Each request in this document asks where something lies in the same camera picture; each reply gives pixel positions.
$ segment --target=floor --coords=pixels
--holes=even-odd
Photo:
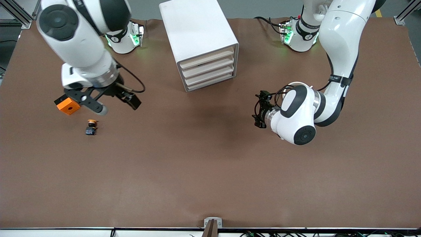
[[[25,4],[36,0],[21,0]],[[128,0],[135,19],[161,19],[159,3],[166,0]],[[222,11],[227,18],[253,18],[297,16],[301,13],[301,1],[297,0],[218,0]],[[381,8],[383,17],[397,15],[408,4],[407,0],[387,0]],[[421,10],[415,11],[406,19],[406,27],[409,29],[409,36],[418,57],[421,57]],[[19,27],[0,27],[0,41],[17,40],[21,29]],[[2,68],[7,69],[8,62],[13,53],[15,42],[0,43],[0,80]]]

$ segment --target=white drawer unit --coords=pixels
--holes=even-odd
[[[187,92],[235,77],[239,45],[217,0],[171,0],[159,8]]]

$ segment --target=table surface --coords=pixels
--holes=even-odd
[[[147,21],[144,47],[115,55],[145,82],[143,103],[102,98],[103,117],[57,110],[62,61],[35,25],[24,30],[0,87],[0,227],[193,227],[208,216],[225,227],[419,227],[421,70],[407,29],[370,18],[341,116],[294,146],[253,125],[254,95],[321,88],[325,52],[293,52],[256,19],[229,23],[236,78],[186,93],[162,21]],[[96,136],[84,135],[88,119]]]

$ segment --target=small motor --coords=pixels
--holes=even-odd
[[[88,120],[88,127],[86,128],[85,134],[86,135],[95,135],[96,134],[96,120],[89,119]]]

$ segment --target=yellow tape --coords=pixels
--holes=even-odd
[[[378,9],[378,10],[375,12],[375,14],[376,14],[376,17],[382,17],[381,12],[380,12],[380,9]]]

